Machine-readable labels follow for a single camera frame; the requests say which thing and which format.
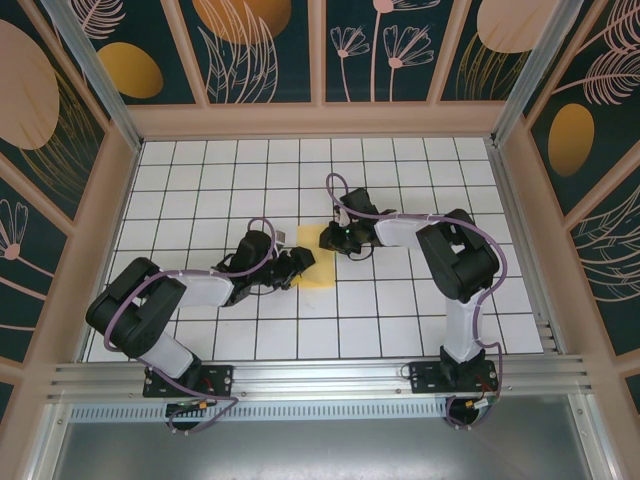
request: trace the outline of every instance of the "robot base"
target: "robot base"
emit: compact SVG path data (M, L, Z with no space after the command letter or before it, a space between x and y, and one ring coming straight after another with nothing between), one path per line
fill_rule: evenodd
M408 365L412 393L481 393L482 383L498 388L496 367L484 358L484 350L468 362L455 363L441 347L440 360Z
M167 384L157 373L145 369L144 388L142 396L145 398L184 398L186 393ZM218 397L231 396L233 384L233 367L231 365L203 365L199 369L199 381L193 387L196 392Z

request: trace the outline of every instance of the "wire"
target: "wire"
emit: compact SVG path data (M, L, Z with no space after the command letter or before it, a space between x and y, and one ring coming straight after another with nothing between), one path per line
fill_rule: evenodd
M338 207L344 209L345 212L350 213L351 215L354 215L356 217L360 217L360 218L369 218L371 220L387 220L387 219L392 219L392 218L408 218L408 219L417 219L417 220L427 220L427 221L433 221L434 223L436 222L446 222L446 223L450 223L453 225L458 225L461 227L464 227L468 230L471 230L474 233L477 233L478 235L480 235L481 237L483 237L487 243L489 243L489 245L491 245L491 247L493 247L493 249L496 251L496 253L498 254L498 256L500 257L500 263L502 265L502 273L500 274L500 277L498 277L498 280L487 290L485 290L480 297L478 298L478 301L476 302L476 306L475 309L473 311L473 339L476 342L476 344L484 349L490 349L490 348L494 348L497 347L498 349L498 389L496 391L496 396L500 395L500 391L502 389L502 345L500 345L500 342L495 342L495 343L491 343L491 344L486 344L483 343L482 340L480 339L480 333L479 333L479 328L478 328L478 322L480 319L480 313L482 311L482 303L493 293L495 292L500 285L502 285L504 283L504 281L507 278L507 257L504 253L504 251L502 250L502 248L500 248L500 245L498 244L498 242L496 242L493 237L491 235L489 235L487 232L485 232L484 230L478 228L476 225L472 224L472 223L468 223L465 222L463 220L458 220L457 218L450 218L444 215L438 215L438 214L410 214L410 213L392 213L392 214L388 214L388 215L381 215L381 214L377 214L377 215L372 215L372 214L368 214L368 213L361 213L358 212L357 210L353 210L347 206L345 206L342 202L340 202L340 200L336 197L336 195L333 193L333 187L331 186L331 180L333 178L337 178L338 180L340 180L342 182L342 185L344 186L344 188L347 190L347 192L349 191L349 188L347 186L347 181L344 179L344 177L342 175L340 175L339 173L330 173L329 175L327 175L326 181L325 181L325 187L327 190L327 193L329 194L329 196L331 197L331 200L333 201L334 205L337 205ZM454 427L454 428L459 428L460 426L466 426L464 425L462 422L459 422L458 420L456 420L455 418L453 418L451 416L451 405L453 404L453 401L456 399L457 397L455 395L449 397L449 399L447 400L447 405L445 408L445 420L447 421L447 423ZM487 417L489 416L489 412L491 411L491 409L489 409L487 411L487 413L485 413L485 415L482 416L482 418L480 418L479 420L476 420L474 422L474 425L480 425L481 423L485 422Z
M375 247L373 245L369 245L369 247L371 247L371 251L369 252L369 254L366 257L361 257L361 258L351 258L351 254L347 254L347 258L349 260L351 260L352 262L363 262L365 260L369 260L372 256L373 256L373 251L375 250Z
M223 273L223 272L217 272L217 271L211 269L211 270L168 270L168 271L165 271L165 272L160 271L160 272L156 273L155 275L151 275L149 278L147 278L145 281L143 281L140 285L138 285L131 292L131 294L125 299L125 301L122 303L122 305L120 305L118 310L116 310L116 313L113 315L113 317L109 321L109 325L107 325L107 328L106 328L106 330L104 332L104 347L107 350L109 350L110 352L119 352L120 351L118 348L112 347L111 346L111 342L110 342L111 334L113 333L113 330L114 330L116 324L118 323L118 320L120 320L120 317L122 316L124 311L133 302L133 300L138 296L138 294L140 292L142 292L145 288L147 288L149 285L151 285L153 282L155 282L156 280L158 280L160 278L168 277L168 276L181 277L183 275L211 276L211 277L221 277L221 278L237 278L237 277L244 277L244 276L247 276L247 275L251 275L252 273L254 273L257 270L259 270L260 268L262 268L269 261L271 253L275 250L275 246L276 246L276 231L275 231L275 228L273 227L273 224L269 220L267 220L266 218L263 218L263 217L252 218L251 220L249 220L249 223L247 224L247 230L251 229L251 225L253 225L257 221L262 221L267 227L269 227L269 230L270 230L270 233L271 233L271 245L269 247L269 251L267 252L265 257L262 260L260 260L260 262L258 262L255 266L251 267L250 269L248 269L248 270L246 270L244 272L238 272L238 273ZM142 360L141 358L137 358L136 360L138 360L140 363L145 365L151 371L156 372L160 376L160 378L162 378L165 382L167 382L173 388L175 388L177 390L180 390L181 392L184 392L184 393L186 393L186 394L188 394L190 396L193 396L193 397L196 397L196 398L203 398L205 400L214 400L216 402L218 402L218 401L229 401L229 400L231 401L231 403L229 405L227 405L225 408L223 408L212 419L207 420L206 422L198 424L196 427L192 428L191 430L186 430L186 431L182 432L183 435L188 435L189 433L201 432L202 430L205 430L206 428L210 427L220 417L222 417L231 408L233 408L239 401L238 398L236 398L236 397L221 397L221 396L217 396L217 395L203 394L202 392L191 390L190 388L187 388L187 387L184 387L184 386L180 385L178 382L176 382L173 378L171 378L169 375L164 373L162 370L160 370L159 368L154 367L153 365L151 365L150 363ZM176 417L176 415L178 413L179 412L176 411L176 412L173 413L173 415L171 415L171 417L169 417L169 426L171 427L173 433L179 432L179 430L176 429L173 426L173 420L174 420L174 418Z

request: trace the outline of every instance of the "white tile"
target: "white tile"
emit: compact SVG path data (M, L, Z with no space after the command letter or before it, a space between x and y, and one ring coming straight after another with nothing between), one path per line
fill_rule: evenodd
M368 187L397 187L398 173L395 162L375 162L365 164Z
M110 352L104 348L104 338L96 334L89 352L90 362L127 362L129 359L122 352Z
M203 190L231 188L233 170L233 165L205 165L202 169L200 188Z
M425 356L440 355L447 332L447 317L420 317L420 333Z
M300 320L298 358L338 358L338 322L333 318Z
M256 360L295 359L297 327L295 320L260 320Z
M176 142L145 142L140 165L171 165Z
M300 142L298 140L270 140L269 163L293 162L298 163Z
M405 247L376 248L373 253L376 280L410 279L409 251Z
M420 357L422 344L418 319L397 317L380 319L383 357Z
M331 198L324 189L300 190L301 216L328 216L333 213Z
M358 187L364 187L364 165L362 162L344 162L334 163L333 172L342 175L347 181L349 189L353 190ZM322 186L325 186L325 180L322 180ZM339 182L336 182L336 188L340 188Z
M234 190L231 196L231 216L261 217L264 195L264 190Z
M373 282L339 282L338 312L341 317L377 316Z
M267 165L236 165L233 175L233 188L265 188Z
M157 220L126 220L118 249L151 250L157 227Z
M463 161L462 173L467 185L495 185L496 180L488 161Z
M161 218L193 218L198 192L166 192Z
M196 218L227 218L230 201L230 190L202 190L198 192Z
M491 235L496 242L513 243L511 240L511 234L509 233L507 219L504 215L476 214L473 218L478 228Z
M247 234L247 224L249 220L246 218L232 218L229 220L229 232L227 233L227 252L235 252L238 248L240 240ZM252 230L260 230L258 223L251 226Z
M267 169L267 188L298 188L298 164L270 164Z
M335 288L301 288L298 295L300 318L335 318Z
M218 321L214 360L253 360L256 348L256 321Z
M160 217L164 192L133 192L127 209L127 220Z
M174 165L171 167L167 190L198 190L201 174L201 165Z
M297 217L298 190L267 190L265 215L268 217Z
M254 320L258 318L257 295L249 295L231 307L218 309L218 318L220 320Z
M341 358L380 356L380 334L376 318L341 318L339 323Z
M401 187L428 187L431 185L427 162L398 162Z
M362 161L362 141L359 138L331 139L331 158L334 162Z
M176 143L176 151L173 154L173 164L201 164L204 163L204 149L207 142L190 141Z
M387 187L387 188L367 188L371 203L373 203L380 213L387 209L395 210L396 212L402 211L402 200L400 199L400 189Z
M393 143L390 138L363 138L364 159L367 162L393 162Z
M473 213L502 213L502 202L496 187L468 187Z
M189 250L187 268L196 270L209 270L223 257L222 250Z
M261 288L269 292L271 288ZM298 290L278 290L258 297L258 318L296 318L298 316Z
M195 220L190 248L224 248L227 238L225 220Z
M156 243L156 250L187 250L191 239L193 220L160 220Z
M156 250L151 261L163 270L183 270L187 266L188 250Z
M268 140L240 140L238 142L238 163L266 163Z
M411 249L409 250L409 256L411 257L411 270L413 271L413 278L433 278L427 260L424 258L422 250Z
M182 307L178 309L178 318L182 320L215 320L218 318L218 308L209 305L198 307Z
M427 149L427 158L429 160L458 159L453 138L425 138L424 146Z
M446 315L446 297L440 292L433 280L416 280L416 299L420 315Z
M411 280L377 280L378 314L381 317L415 315L416 300Z
M273 224L273 228L284 233L285 247L295 247L297 245L297 241L298 241L298 219L297 218L295 217L272 218L271 223ZM269 233L269 229L267 227L264 227L262 231Z
M327 175L331 173L331 163L314 162L300 164L300 188L324 187Z
M167 178L169 178L170 167L164 166L141 166L136 175L136 182L133 190L137 192L159 190L167 188Z
M533 315L500 315L499 320L509 353L543 353Z
M396 160L426 160L421 138L394 138Z
M402 187L400 193L405 213L437 213L432 187Z
M531 312L531 303L522 278L507 278L493 297L498 314Z
M213 341L216 322L178 322L176 340L195 353L201 360L213 360Z
M435 187L433 191L436 194L438 213L447 214L456 208L471 212L467 190L464 187Z
M207 142L204 163L234 163L236 161L236 140L215 140Z
M456 147L460 160L486 160L489 158L482 138L456 137Z
M520 277L522 276L522 270L520 269L520 263L518 262L518 257L516 255L516 250L513 245L500 245L502 251L507 257L507 277ZM502 265L500 265L500 269L496 273L496 278L502 274Z
M368 255L369 247L363 248L362 251ZM373 280L373 259L371 258L354 262L346 255L336 254L336 266L338 280Z
M113 256L111 264L111 273L109 274L109 283L112 283L122 271L129 266L136 258L149 258L151 252L149 250L136 250L131 252L116 252Z
M331 140L328 138L309 138L300 140L301 162L330 162Z
M504 342L502 341L502 335L500 333L500 326L498 324L498 317L495 315L483 315L482 316L482 329L480 330L480 341L485 345L491 345L499 343L502 346L502 353L504 352ZM498 347L487 348L487 353L497 354Z
M432 162L429 163L433 185L436 187L452 187L464 185L460 162Z

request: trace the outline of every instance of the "white grid floor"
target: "white grid floor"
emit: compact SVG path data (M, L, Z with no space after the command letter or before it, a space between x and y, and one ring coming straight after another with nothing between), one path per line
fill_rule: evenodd
M542 346L482 139L339 138L148 142L108 276L150 257L164 269L208 269L265 215L296 245L298 225L327 224L329 172L366 187L379 210L448 213L460 207L502 244L509 278L485 303L482 338L507 354ZM167 331L203 360L437 355L444 297L422 253L336 255L336 287L249 297L231 308L180 309ZM92 333L88 361L126 357Z

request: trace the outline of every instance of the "ventilation grille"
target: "ventilation grille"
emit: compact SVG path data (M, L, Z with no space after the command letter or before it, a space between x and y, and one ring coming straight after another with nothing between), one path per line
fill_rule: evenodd
M76 405L70 423L138 423L164 422L166 404L100 404ZM178 421L209 419L222 407L191 412ZM228 412L224 421L274 420L347 420L376 418L443 417L444 399L367 400L324 402L241 402Z

